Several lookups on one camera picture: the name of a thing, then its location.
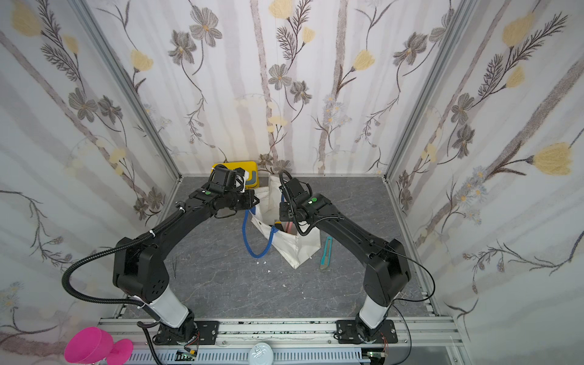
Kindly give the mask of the white canvas tote bag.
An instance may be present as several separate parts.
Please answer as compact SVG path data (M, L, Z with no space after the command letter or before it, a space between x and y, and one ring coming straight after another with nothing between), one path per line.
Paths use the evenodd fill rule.
M245 211L242 224L243 242L252 258L261 259L270 249L275 248L293 269L297 269L321 248L321 236L316 228L307 236L301 236L296 231L288 234L274 227L274 223L280 221L278 208L284 198L279 189L280 185L278 177L272 175L269 177L267 187L254 189L255 195L259 198L259 204ZM248 223L251 223L267 240L265 248L260 253L253 252L249 244L246 233Z

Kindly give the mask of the teal utility knife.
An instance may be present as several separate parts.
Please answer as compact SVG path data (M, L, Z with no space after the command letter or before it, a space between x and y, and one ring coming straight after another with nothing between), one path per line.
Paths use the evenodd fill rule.
M328 236L325 240L323 254L322 254L321 261L320 261L319 268L321 270L326 270L330 266L331 257L332 257L332 245L333 245L333 238Z

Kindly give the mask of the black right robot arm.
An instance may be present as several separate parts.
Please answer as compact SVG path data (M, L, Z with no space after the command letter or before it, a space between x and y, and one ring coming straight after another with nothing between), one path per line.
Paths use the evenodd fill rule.
M327 197L313 193L311 186L293 178L286 170L278 174L284 201L281 221L294 224L301 236L319 229L337 240L365 267L363 288L367 295L356 316L357 337L372 342L389 308L412 278L403 244L371 234L342 214Z

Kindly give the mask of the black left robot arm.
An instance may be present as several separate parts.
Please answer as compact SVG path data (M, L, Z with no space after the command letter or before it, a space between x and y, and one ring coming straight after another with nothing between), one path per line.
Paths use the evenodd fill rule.
M170 288L165 259L175 246L197 226L223 209L233 213L259 204L246 188L249 173L219 164L208 181L192 192L185 202L161 224L145 234L145 240L115 254L113 284L138 301L159 326L155 345L188 345L196 341L199 328L193 312L183 305Z

